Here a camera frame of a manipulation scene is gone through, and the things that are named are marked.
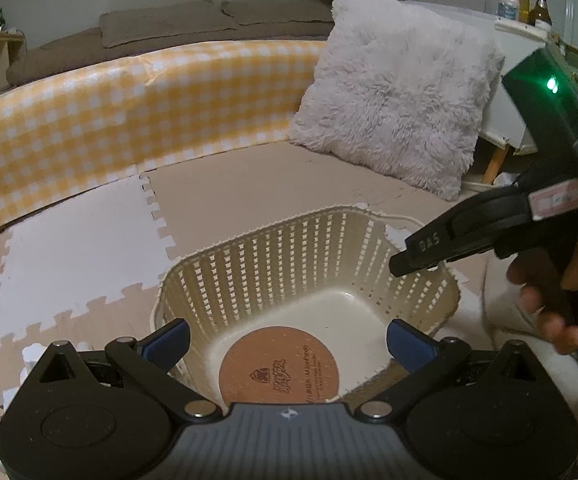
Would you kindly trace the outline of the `right fluffy white cushion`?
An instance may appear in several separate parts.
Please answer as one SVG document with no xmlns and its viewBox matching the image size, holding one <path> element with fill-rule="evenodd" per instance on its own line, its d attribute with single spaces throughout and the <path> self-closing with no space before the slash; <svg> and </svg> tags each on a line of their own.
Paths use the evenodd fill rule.
<svg viewBox="0 0 578 480">
<path fill-rule="evenodd" d="M 396 0 L 333 0 L 332 17 L 290 142 L 456 200 L 504 64 L 495 40 Z"/>
</svg>

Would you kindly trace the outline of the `white bedside cabinet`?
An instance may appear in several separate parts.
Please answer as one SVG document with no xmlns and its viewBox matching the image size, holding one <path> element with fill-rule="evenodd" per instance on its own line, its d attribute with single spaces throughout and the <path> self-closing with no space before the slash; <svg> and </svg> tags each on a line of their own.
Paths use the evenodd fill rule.
<svg viewBox="0 0 578 480">
<path fill-rule="evenodd" d="M 507 185 L 510 156 L 566 156 L 578 137 L 578 83 L 549 32 L 468 9 L 426 3 L 436 14 L 468 25 L 493 40 L 504 55 L 483 112 L 479 137 L 495 146 L 482 174 L 464 182 L 482 191 Z"/>
</svg>

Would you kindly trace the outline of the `brown duvet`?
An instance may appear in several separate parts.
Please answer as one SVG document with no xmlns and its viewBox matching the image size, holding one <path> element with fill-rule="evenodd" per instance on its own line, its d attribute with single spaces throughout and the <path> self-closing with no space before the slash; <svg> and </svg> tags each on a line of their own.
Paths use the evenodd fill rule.
<svg viewBox="0 0 578 480">
<path fill-rule="evenodd" d="M 330 6 L 317 0 L 221 1 L 222 11 L 237 24 L 227 32 L 201 32 L 149 39 L 105 48 L 99 24 L 20 54 L 6 73 L 7 82 L 22 86 L 49 76 L 185 44 L 225 40 L 324 40 L 333 27 Z"/>
</svg>

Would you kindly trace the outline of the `brown bed pillow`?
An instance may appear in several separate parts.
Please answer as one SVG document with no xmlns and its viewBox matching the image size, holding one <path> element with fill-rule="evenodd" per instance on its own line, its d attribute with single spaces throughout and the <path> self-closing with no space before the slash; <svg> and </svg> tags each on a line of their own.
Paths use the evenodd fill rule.
<svg viewBox="0 0 578 480">
<path fill-rule="evenodd" d="M 105 48 L 149 39 L 201 32 L 227 32 L 238 24 L 211 0 L 188 1 L 159 8 L 112 11 L 99 18 Z"/>
</svg>

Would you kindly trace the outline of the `brown glass bottle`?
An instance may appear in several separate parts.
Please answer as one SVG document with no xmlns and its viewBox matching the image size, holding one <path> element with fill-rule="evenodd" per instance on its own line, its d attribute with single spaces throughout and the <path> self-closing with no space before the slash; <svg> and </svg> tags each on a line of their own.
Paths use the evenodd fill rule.
<svg viewBox="0 0 578 480">
<path fill-rule="evenodd" d="M 536 0 L 534 8 L 528 14 L 528 24 L 543 30 L 551 30 L 552 21 L 547 0 Z"/>
</svg>

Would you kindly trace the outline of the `round cork coaster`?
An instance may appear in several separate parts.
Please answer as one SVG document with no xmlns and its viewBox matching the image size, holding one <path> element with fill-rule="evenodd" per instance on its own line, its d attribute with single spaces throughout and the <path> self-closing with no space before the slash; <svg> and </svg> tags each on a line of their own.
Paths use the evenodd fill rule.
<svg viewBox="0 0 578 480">
<path fill-rule="evenodd" d="M 225 404 L 326 403 L 339 394 L 330 350 L 304 330 L 263 327 L 231 345 L 219 367 Z"/>
</svg>

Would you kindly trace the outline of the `yellow checkered bed cover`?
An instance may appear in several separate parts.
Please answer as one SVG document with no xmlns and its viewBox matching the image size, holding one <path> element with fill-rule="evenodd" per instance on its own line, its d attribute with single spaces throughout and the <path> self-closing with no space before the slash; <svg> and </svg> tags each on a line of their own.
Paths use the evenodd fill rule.
<svg viewBox="0 0 578 480">
<path fill-rule="evenodd" d="M 0 96 L 0 229 L 97 186 L 287 136 L 323 44 L 218 41 Z"/>
</svg>

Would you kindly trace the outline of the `cream plastic woven basket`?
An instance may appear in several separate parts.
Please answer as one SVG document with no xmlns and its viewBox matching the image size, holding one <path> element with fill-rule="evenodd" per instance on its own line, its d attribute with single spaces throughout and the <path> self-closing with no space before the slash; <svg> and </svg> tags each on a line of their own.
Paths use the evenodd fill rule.
<svg viewBox="0 0 578 480">
<path fill-rule="evenodd" d="M 304 330 L 330 350 L 339 394 L 357 406 L 405 375 L 390 356 L 387 328 L 400 318 L 427 335 L 455 313 L 460 290 L 445 266 L 401 278 L 391 257 L 418 229 L 414 219 L 332 207 L 232 238 L 179 259 L 159 287 L 150 324 L 184 318 L 190 347 L 173 370 L 184 385 L 228 408 L 219 367 L 254 330 Z"/>
</svg>

